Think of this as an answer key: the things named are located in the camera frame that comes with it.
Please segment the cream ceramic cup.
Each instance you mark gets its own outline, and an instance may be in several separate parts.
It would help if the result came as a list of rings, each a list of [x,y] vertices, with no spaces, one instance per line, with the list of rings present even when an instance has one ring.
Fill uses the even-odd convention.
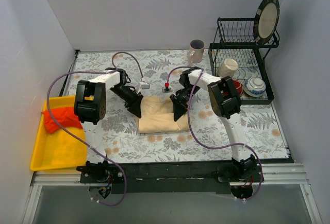
[[[238,63],[232,58],[227,58],[219,66],[218,76],[221,78],[226,76],[233,77],[237,69],[238,69]]]

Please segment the beige t shirt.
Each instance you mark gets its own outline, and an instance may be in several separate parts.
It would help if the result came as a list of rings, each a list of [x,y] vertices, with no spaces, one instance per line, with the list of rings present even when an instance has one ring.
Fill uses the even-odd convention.
[[[182,132],[189,129],[187,114],[174,121],[171,99],[157,96],[143,97],[137,127],[139,134]]]

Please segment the floral table mat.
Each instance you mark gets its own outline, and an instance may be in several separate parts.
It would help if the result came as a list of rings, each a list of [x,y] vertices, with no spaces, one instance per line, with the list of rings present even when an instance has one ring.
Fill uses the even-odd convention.
[[[74,95],[80,80],[90,80],[94,72],[116,65],[126,70],[132,85],[145,77],[150,88],[144,96],[162,96],[166,80],[179,90],[179,76],[187,64],[186,50],[131,51],[128,55],[114,52],[80,52],[75,61],[75,74],[70,78],[68,95]],[[261,159],[286,159],[287,144],[281,134],[271,105],[244,105],[241,123],[246,143]],[[208,93],[198,91],[190,111],[192,129],[179,133],[139,134],[136,118],[129,113],[120,98],[107,92],[107,113],[102,120],[98,140],[108,156],[118,163],[229,160],[231,149],[210,150],[199,145],[193,136],[210,147],[228,145],[222,121],[211,109]]]

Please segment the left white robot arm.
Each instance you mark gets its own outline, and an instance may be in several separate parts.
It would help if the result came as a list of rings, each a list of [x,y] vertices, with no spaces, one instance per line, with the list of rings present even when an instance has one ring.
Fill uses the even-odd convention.
[[[124,101],[124,107],[134,116],[141,117],[141,102],[143,95],[134,87],[127,86],[131,80],[123,69],[107,68],[107,73],[86,81],[81,80],[77,84],[74,113],[78,117],[84,133],[85,142],[94,152],[87,157],[84,167],[78,167],[84,174],[91,176],[99,183],[108,181],[111,172],[107,168],[104,146],[98,140],[97,133],[101,131],[101,120],[106,114],[106,92],[111,90]]]

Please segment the yellow plastic tray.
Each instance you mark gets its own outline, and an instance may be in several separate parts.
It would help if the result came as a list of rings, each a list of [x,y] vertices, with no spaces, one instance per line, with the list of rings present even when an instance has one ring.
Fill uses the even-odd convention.
[[[41,115],[30,170],[41,171],[85,165],[87,146],[58,129],[52,134],[46,131],[44,115]]]

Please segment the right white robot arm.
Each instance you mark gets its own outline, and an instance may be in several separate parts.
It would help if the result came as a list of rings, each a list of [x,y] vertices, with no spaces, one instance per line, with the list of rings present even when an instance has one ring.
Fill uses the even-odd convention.
[[[241,98],[230,77],[216,77],[210,75],[199,67],[186,67],[179,78],[183,86],[181,90],[172,92],[170,99],[173,104],[174,121],[178,121],[183,115],[190,117],[192,97],[199,89],[205,90],[210,99],[213,112],[218,116],[227,132],[229,144],[220,147],[210,147],[200,142],[196,136],[195,141],[204,148],[210,150],[230,147],[232,150],[231,174],[238,181],[245,181],[251,177],[257,167],[258,156],[254,150],[246,144],[246,139],[241,126]]]

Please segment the aluminium frame rail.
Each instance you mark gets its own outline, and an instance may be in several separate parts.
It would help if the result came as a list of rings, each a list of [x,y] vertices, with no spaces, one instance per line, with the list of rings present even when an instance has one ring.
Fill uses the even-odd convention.
[[[302,163],[292,160],[262,160],[259,164],[263,181],[252,186],[262,185],[299,185],[312,223],[321,223],[321,217],[313,199],[307,173]],[[76,168],[40,171],[33,175],[31,186],[93,186],[80,182],[81,173]]]

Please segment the red bowl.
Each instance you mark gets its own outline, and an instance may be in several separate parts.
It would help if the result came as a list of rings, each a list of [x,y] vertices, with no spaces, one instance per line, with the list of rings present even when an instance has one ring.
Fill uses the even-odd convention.
[[[239,94],[239,96],[242,95],[243,89],[242,89],[242,83],[239,80],[234,79],[233,83],[235,85],[235,88]]]

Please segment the black rimmed beige plate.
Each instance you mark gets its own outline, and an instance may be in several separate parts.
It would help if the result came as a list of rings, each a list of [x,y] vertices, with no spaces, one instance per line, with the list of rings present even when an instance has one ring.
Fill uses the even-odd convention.
[[[278,24],[279,13],[278,0],[262,0],[253,25],[253,37],[257,44],[264,45],[271,39]]]

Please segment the orange red cloth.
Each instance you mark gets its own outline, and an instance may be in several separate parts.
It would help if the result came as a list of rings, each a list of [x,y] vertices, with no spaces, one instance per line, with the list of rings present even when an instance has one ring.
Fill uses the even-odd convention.
[[[78,116],[74,113],[74,107],[55,108],[51,109],[51,112],[55,120],[64,128],[83,129]],[[55,123],[48,110],[43,111],[42,114],[44,115],[44,126],[47,133],[52,134],[60,129],[60,126]]]

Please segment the white blue patterned bowl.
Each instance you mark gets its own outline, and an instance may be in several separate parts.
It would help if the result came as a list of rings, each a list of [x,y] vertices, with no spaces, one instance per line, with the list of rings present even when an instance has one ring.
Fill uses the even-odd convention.
[[[244,82],[243,90],[250,97],[262,97],[266,91],[266,84],[261,78],[251,77]]]

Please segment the pink ceramic mug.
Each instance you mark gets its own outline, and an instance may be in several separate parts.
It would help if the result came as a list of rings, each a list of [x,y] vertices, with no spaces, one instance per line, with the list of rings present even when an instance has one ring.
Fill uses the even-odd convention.
[[[197,64],[202,61],[205,49],[205,43],[203,40],[194,39],[190,42],[188,52],[188,64]]]

